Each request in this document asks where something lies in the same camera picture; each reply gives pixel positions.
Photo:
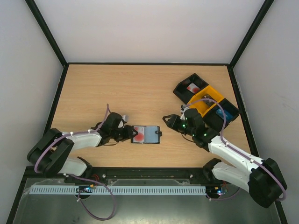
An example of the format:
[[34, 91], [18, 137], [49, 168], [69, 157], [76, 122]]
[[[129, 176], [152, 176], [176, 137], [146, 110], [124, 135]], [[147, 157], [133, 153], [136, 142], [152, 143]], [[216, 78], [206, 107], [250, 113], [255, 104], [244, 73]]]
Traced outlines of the black card holder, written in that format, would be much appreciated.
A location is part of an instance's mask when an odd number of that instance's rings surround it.
[[143, 144], [159, 144], [162, 137], [162, 131], [160, 126], [143, 126], [144, 127], [144, 142]]

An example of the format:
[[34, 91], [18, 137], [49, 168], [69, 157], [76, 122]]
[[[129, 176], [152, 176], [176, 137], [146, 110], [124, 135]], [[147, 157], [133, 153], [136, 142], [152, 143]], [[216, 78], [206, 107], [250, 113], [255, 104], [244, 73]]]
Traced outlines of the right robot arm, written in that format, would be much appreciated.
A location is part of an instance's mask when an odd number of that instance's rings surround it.
[[203, 167], [207, 182], [231, 183], [248, 192], [264, 208], [286, 198], [287, 185], [273, 159], [264, 160], [236, 147], [206, 126], [196, 109], [186, 109], [181, 116], [166, 115], [163, 121], [170, 129], [191, 136], [196, 146], [218, 156]]

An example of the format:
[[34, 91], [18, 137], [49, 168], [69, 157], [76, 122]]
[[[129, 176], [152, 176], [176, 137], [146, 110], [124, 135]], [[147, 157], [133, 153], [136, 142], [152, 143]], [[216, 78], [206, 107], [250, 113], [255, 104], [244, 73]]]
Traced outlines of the red dotted white card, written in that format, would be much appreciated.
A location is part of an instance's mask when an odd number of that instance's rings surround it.
[[190, 83], [187, 86], [187, 90], [190, 91], [192, 94], [197, 94], [200, 91], [200, 88], [196, 84]]

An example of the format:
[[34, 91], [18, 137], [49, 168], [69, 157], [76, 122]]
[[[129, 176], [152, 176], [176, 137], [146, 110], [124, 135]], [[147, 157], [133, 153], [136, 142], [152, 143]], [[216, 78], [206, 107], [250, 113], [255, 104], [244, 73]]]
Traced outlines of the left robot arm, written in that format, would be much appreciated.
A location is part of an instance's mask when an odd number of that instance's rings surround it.
[[100, 147], [110, 140], [116, 142], [134, 138], [138, 132], [127, 125], [127, 116], [106, 113], [104, 120], [86, 131], [61, 132], [56, 128], [48, 130], [29, 151], [27, 160], [34, 165], [34, 171], [50, 178], [57, 174], [81, 176], [88, 169], [88, 162], [71, 157], [72, 151], [87, 147]]

